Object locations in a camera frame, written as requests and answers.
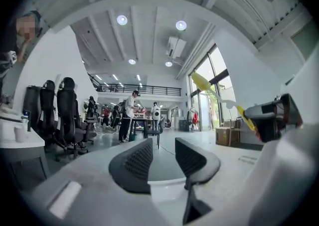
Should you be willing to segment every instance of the man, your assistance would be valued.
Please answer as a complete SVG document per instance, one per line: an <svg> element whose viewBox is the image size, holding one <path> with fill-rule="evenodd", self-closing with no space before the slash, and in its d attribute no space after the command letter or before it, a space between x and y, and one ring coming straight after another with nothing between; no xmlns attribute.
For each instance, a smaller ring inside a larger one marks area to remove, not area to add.
<svg viewBox="0 0 319 226"><path fill-rule="evenodd" d="M22 62L26 48L39 31L41 15L32 10L26 15L13 20L6 27L0 42L0 97L3 79L16 62ZM17 47L17 35L24 38L21 49Z"/></svg>
<svg viewBox="0 0 319 226"><path fill-rule="evenodd" d="M123 143L124 140L128 140L127 133L129 130L131 119L134 118L134 112L138 111L139 108L134 106L134 100L139 95L137 90L134 90L131 96L129 96L125 102L125 110L122 116L122 124L119 130L119 143Z"/></svg>
<svg viewBox="0 0 319 226"><path fill-rule="evenodd" d="M160 108L158 107L157 102L154 102L154 106L151 108L151 115L152 115L152 130L158 130L159 119L160 119Z"/></svg>

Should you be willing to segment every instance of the yellow object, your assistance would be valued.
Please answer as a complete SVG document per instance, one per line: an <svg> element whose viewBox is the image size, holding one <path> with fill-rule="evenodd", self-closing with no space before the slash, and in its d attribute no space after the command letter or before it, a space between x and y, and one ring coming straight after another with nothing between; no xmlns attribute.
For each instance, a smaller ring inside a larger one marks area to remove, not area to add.
<svg viewBox="0 0 319 226"><path fill-rule="evenodd" d="M200 74L193 73L191 75L191 78L193 79L194 83L201 91L210 90L210 86L211 86L210 83Z"/></svg>
<svg viewBox="0 0 319 226"><path fill-rule="evenodd" d="M203 76L201 76L200 74L198 73L193 73L191 75L191 78L193 79L194 83L196 84L196 86L201 90L201 91L204 91L204 90L211 90L211 84L209 83L209 81L207 81ZM213 94L215 94L216 98L218 100L220 100L220 102L226 102L226 101L223 101L213 90L211 90L213 92ZM256 130L256 127L255 127L255 124L252 122L251 119L247 119L245 116L244 116L244 109L239 106L239 105L235 105L235 102L233 101L227 101L228 103L232 103L234 106L236 106L238 112L240 113L240 115L243 117L244 121L246 122L246 124L248 125L248 127L251 129L251 131L255 131Z"/></svg>

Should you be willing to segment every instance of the ceiling pipe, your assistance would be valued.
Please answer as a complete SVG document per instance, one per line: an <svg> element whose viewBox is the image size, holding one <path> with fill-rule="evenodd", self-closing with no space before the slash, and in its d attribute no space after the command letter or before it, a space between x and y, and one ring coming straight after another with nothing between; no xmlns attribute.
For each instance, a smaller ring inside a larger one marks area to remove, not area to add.
<svg viewBox="0 0 319 226"><path fill-rule="evenodd" d="M176 76L177 80L184 74L184 72L187 70L187 67L189 67L189 65L193 61L194 57L197 56L197 53L199 52L199 50L209 40L209 37L213 33L215 27L216 27L215 25L213 25L212 23L209 23L208 26L205 28L204 32L202 33L202 35L198 39L198 42L193 47L191 53L189 54L188 58L186 59L183 67L181 68L181 70L179 71L178 75Z"/></svg>

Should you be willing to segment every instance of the air conditioner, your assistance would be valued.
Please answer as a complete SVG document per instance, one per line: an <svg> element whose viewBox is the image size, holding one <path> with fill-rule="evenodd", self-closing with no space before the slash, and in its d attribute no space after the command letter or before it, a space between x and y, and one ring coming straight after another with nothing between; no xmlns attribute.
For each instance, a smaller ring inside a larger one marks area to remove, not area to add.
<svg viewBox="0 0 319 226"><path fill-rule="evenodd" d="M167 44L166 56L171 58L180 57L186 45L186 41L177 37L170 37Z"/></svg>

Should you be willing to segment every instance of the wall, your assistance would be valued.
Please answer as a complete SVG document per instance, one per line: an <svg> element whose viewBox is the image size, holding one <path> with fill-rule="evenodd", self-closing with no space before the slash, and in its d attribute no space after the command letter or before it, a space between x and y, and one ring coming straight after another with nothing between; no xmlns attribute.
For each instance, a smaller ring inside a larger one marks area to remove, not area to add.
<svg viewBox="0 0 319 226"><path fill-rule="evenodd" d="M272 69L282 83L296 75L304 65L298 48L282 34L262 47L256 57Z"/></svg>
<svg viewBox="0 0 319 226"><path fill-rule="evenodd" d="M159 86L159 87L181 88L181 82L179 80L176 80L174 76L170 76L170 75L161 75L161 76L149 75L147 80L147 85Z"/></svg>
<svg viewBox="0 0 319 226"><path fill-rule="evenodd" d="M224 30L214 37L231 78L236 102L244 109L274 100L280 94L279 77L241 42Z"/></svg>
<svg viewBox="0 0 319 226"><path fill-rule="evenodd" d="M3 82L2 93L7 96L13 96L19 81L24 63L16 63L6 74Z"/></svg>
<svg viewBox="0 0 319 226"><path fill-rule="evenodd" d="M76 94L81 115L84 100L93 96L97 101L98 93L87 75L75 34L69 26L57 34L49 30L33 49L19 78L13 108L18 111L22 109L27 86L42 86L48 79L55 81L58 86L64 77L73 78L77 84Z"/></svg>

